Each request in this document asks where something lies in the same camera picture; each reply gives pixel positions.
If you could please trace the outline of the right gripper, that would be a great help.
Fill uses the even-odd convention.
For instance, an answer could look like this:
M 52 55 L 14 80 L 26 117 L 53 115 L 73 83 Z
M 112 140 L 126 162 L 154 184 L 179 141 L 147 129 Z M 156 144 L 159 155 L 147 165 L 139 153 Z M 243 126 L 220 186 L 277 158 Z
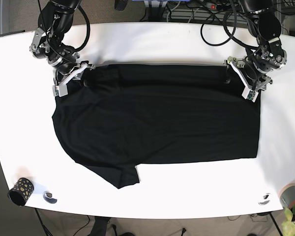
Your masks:
M 76 62 L 79 55 L 70 55 L 73 62 L 66 61 L 62 56 L 56 56 L 51 60 L 54 69 L 54 85 L 52 86 L 54 97 L 68 95 L 67 84 L 71 80 L 80 80 L 80 86 L 86 88 L 95 87 L 95 72 L 84 72 L 95 69 L 95 65 L 89 61 Z

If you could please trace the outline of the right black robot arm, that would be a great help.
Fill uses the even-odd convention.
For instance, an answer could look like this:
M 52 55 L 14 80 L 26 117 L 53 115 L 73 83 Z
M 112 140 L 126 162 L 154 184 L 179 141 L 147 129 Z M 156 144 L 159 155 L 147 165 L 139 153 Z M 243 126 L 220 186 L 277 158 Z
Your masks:
M 80 0 L 50 0 L 44 8 L 39 4 L 38 28 L 29 47 L 37 59 L 46 59 L 54 69 L 53 94 L 55 97 L 68 95 L 67 84 L 80 80 L 85 70 L 93 70 L 89 61 L 77 62 L 79 52 L 86 47 L 90 37 L 90 22 L 81 7 Z M 79 10 L 86 22 L 86 37 L 78 48 L 65 45 L 62 40 L 71 29 L 74 12 Z

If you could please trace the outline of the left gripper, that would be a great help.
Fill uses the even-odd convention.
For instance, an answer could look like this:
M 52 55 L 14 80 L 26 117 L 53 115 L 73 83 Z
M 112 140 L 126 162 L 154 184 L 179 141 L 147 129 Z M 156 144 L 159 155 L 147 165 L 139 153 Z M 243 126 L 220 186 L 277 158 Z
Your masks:
M 236 75 L 244 84 L 242 97 L 255 102 L 261 91 L 266 91 L 267 84 L 273 84 L 273 80 L 264 72 L 260 72 L 255 67 L 253 61 L 248 56 L 237 59 L 229 56 L 224 60 L 226 65 L 224 84 L 233 83 Z

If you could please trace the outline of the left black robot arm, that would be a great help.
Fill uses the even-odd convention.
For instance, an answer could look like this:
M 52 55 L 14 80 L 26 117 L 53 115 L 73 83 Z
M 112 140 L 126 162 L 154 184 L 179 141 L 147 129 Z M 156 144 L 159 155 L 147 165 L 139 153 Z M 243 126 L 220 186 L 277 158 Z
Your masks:
M 218 47 L 233 40 L 243 47 L 247 56 L 241 60 L 228 57 L 226 65 L 240 77 L 244 84 L 242 97 L 255 102 L 259 91 L 266 90 L 272 79 L 266 74 L 272 70 L 282 69 L 287 62 L 287 53 L 282 49 L 280 40 L 281 24 L 273 12 L 271 0 L 239 0 L 241 11 L 236 10 L 234 1 L 230 1 L 231 11 L 224 14 L 222 26 L 228 39 L 219 44 L 202 40 L 209 46 Z M 235 37 L 237 29 L 237 14 L 242 14 L 247 21 L 250 34 L 256 38 L 258 46 L 243 43 Z

